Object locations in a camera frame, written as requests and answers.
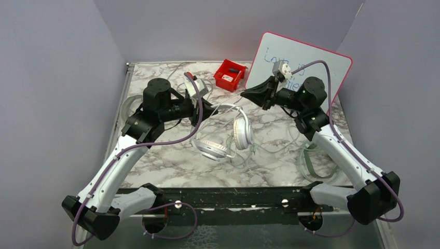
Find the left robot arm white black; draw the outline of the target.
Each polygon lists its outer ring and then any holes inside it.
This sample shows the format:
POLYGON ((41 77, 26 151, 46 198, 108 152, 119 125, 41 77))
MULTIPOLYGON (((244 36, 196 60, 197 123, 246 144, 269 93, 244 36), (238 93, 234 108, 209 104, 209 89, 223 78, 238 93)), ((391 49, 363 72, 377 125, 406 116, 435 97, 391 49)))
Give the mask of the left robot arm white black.
POLYGON ((116 197, 116 193, 133 166, 152 146, 160 145, 166 122, 188 118, 195 134, 201 123, 214 113, 203 98, 207 93, 204 82, 186 73, 185 95, 180 95, 163 78, 148 82, 143 91, 141 109, 130 116, 122 129, 115 148, 93 179, 75 196, 67 196, 62 207, 73 221, 72 241, 77 241, 78 227, 99 240, 107 239, 125 218, 148 210, 166 211, 164 192, 144 184, 134 192, 116 197))

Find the white headphones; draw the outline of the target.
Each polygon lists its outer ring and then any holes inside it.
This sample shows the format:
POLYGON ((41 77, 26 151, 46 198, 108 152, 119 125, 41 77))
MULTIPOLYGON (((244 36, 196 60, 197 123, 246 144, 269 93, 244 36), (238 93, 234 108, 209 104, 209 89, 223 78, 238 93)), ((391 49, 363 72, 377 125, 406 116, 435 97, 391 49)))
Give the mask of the white headphones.
POLYGON ((241 106, 230 103, 214 105, 216 110, 233 112, 233 117, 217 130, 209 129, 208 134, 196 133, 190 143, 202 156, 220 162, 250 148, 254 144, 254 133, 251 121, 241 106))

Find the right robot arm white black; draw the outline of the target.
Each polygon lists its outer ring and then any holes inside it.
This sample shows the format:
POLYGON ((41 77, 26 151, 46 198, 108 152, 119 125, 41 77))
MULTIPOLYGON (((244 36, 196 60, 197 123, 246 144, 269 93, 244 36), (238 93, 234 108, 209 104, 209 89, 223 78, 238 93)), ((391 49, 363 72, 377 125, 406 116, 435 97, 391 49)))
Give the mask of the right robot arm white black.
POLYGON ((278 90, 277 86, 276 77, 270 76, 264 83, 240 95, 263 110, 278 105, 296 112, 297 130, 328 154, 353 186, 349 189, 314 182, 299 197, 300 206, 306 211, 319 205, 347 210, 362 225, 376 219, 385 220, 384 214, 398 207, 400 214, 393 222, 403 219, 404 208, 398 198, 400 178, 392 171, 385 173, 375 166, 342 136, 330 116, 321 109, 327 98, 324 82, 308 77, 297 92, 285 88, 278 90))

